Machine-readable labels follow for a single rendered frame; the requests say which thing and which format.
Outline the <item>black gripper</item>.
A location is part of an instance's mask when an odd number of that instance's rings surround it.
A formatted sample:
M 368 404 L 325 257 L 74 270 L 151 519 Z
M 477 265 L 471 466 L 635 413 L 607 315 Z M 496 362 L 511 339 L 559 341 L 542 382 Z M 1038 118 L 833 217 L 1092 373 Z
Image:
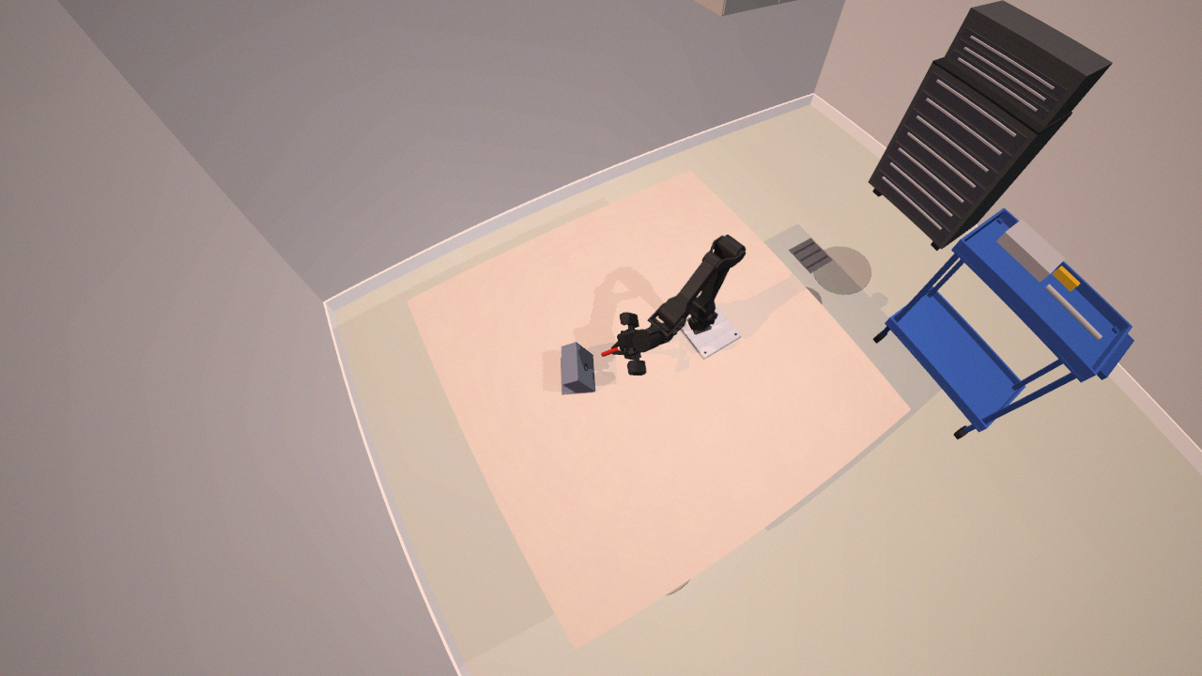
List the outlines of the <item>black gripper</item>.
M 620 324 L 623 326 L 627 325 L 627 330 L 621 330 L 621 332 L 627 332 L 629 330 L 635 330 L 635 327 L 639 327 L 639 320 L 637 319 L 637 314 L 632 314 L 629 312 L 620 314 Z M 619 346 L 618 340 L 615 344 L 613 344 L 612 349 L 615 349 L 615 346 Z M 612 354 L 624 355 L 625 358 L 633 360 L 633 361 L 627 361 L 627 374 L 630 374 L 631 376 L 644 376 L 644 374 L 647 374 L 647 363 L 645 361 L 639 361 L 639 358 L 642 358 L 642 354 L 639 354 L 638 351 L 636 355 L 631 356 L 626 356 L 626 352 L 624 352 L 623 350 Z

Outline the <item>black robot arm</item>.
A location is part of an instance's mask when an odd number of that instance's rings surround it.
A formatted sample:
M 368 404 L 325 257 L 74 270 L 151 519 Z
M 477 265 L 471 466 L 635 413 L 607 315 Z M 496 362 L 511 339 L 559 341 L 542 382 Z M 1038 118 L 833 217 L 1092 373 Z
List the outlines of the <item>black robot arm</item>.
M 714 253 L 713 253 L 714 250 Z M 700 334 L 712 330 L 716 324 L 716 296 L 731 267 L 746 257 L 746 247 L 730 235 L 718 237 L 710 250 L 706 253 L 702 263 L 695 269 L 686 286 L 677 296 L 670 297 L 657 312 L 650 315 L 647 330 L 629 330 L 617 336 L 619 349 L 626 356 L 647 352 L 672 340 L 673 336 L 686 325 Z M 701 292 L 702 291 L 702 292 Z M 697 295 L 700 295 L 697 297 Z M 665 324 L 657 321 L 661 319 Z

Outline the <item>dark grey sloped panel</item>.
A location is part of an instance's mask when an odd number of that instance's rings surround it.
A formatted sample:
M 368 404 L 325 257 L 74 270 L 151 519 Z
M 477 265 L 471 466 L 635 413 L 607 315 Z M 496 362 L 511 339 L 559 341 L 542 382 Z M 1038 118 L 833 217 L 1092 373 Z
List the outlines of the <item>dark grey sloped panel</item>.
M 593 352 L 589 352 L 577 342 L 565 344 L 565 346 L 560 346 L 560 350 L 563 351 L 563 357 L 560 358 L 563 395 L 595 392 Z

